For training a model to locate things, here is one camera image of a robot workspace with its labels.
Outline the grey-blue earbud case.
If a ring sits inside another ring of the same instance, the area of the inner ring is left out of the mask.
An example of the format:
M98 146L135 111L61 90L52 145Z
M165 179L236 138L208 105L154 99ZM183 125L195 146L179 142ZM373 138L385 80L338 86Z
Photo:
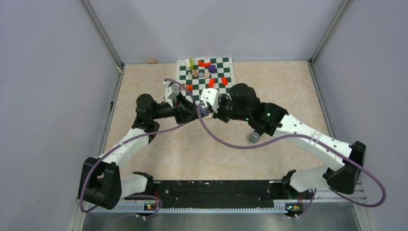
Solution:
M204 118L204 117L210 116L211 113L207 111L205 108L200 107L200 115Z

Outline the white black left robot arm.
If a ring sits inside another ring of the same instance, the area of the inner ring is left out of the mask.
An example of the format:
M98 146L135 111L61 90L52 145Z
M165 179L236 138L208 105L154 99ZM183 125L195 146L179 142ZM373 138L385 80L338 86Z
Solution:
M120 170L161 133L157 119L169 117L174 117L179 127L197 119L196 103L181 93L162 103L147 93L140 95L136 99L135 121L125 137L106 153L85 160L78 189L80 202L112 209L119 200L136 193L143 199L152 197L154 186L150 175L133 173L121 177Z

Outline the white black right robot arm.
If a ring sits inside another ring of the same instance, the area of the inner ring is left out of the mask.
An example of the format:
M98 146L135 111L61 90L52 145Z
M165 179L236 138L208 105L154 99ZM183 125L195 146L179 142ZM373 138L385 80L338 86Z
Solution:
M345 158L363 165L366 151L363 143L349 144L309 127L286 109L261 102L255 90L244 83L232 86L228 95L214 88L204 89L200 99L215 118L225 123L245 121L257 135L288 140L324 163L308 170L289 171L282 179L282 192L286 197L295 198L304 191L319 188L354 193L361 171Z

